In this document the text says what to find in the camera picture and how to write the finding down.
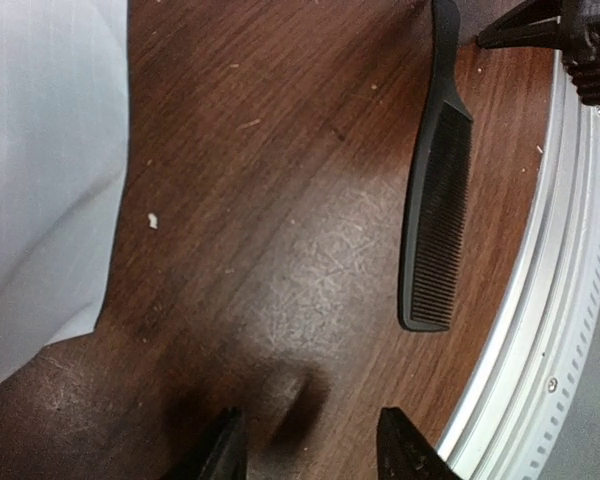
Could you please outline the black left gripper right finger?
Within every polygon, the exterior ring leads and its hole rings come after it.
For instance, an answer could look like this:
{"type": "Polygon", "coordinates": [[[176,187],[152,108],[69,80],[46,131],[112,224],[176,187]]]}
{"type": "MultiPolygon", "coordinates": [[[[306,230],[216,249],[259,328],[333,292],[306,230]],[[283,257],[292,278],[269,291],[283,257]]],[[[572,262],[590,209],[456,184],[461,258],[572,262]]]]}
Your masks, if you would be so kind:
{"type": "Polygon", "coordinates": [[[380,411],[377,472],[381,480],[460,480],[398,407],[380,411]]]}

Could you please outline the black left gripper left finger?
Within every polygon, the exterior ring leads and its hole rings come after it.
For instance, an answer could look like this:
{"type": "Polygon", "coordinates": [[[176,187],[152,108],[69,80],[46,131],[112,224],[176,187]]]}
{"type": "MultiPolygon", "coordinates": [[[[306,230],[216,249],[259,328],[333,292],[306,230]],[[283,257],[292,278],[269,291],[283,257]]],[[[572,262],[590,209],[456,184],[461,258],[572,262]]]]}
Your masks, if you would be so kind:
{"type": "Polygon", "coordinates": [[[244,413],[237,407],[225,408],[162,479],[245,480],[247,463],[244,413]]]}

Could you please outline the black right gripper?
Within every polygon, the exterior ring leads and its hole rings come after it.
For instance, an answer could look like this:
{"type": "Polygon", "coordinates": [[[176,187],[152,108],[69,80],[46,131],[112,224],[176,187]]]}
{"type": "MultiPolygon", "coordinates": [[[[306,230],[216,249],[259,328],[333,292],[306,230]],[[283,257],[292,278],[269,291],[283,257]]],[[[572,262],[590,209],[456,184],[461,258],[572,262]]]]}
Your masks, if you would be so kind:
{"type": "Polygon", "coordinates": [[[600,106],[600,0],[524,1],[482,30],[477,45],[557,50],[581,102],[600,106]]]}

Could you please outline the black handled comb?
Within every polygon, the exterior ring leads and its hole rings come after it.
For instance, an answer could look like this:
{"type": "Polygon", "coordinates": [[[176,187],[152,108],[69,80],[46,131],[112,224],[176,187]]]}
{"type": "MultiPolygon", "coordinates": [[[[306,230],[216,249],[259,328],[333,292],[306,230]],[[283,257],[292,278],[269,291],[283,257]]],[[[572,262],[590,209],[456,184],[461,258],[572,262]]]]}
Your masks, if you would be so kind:
{"type": "Polygon", "coordinates": [[[460,13],[431,4],[433,55],[401,232],[397,317],[411,332],[449,329],[467,211],[473,119],[455,80],[460,13]]]}

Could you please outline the white paper bag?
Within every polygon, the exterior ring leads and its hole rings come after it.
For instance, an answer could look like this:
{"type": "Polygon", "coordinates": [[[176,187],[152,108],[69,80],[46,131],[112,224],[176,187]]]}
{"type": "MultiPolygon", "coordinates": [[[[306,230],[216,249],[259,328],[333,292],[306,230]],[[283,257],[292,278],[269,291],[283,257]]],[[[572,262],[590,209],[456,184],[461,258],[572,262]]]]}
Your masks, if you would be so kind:
{"type": "Polygon", "coordinates": [[[100,315],[130,136],[125,1],[0,1],[0,383],[100,315]]]}

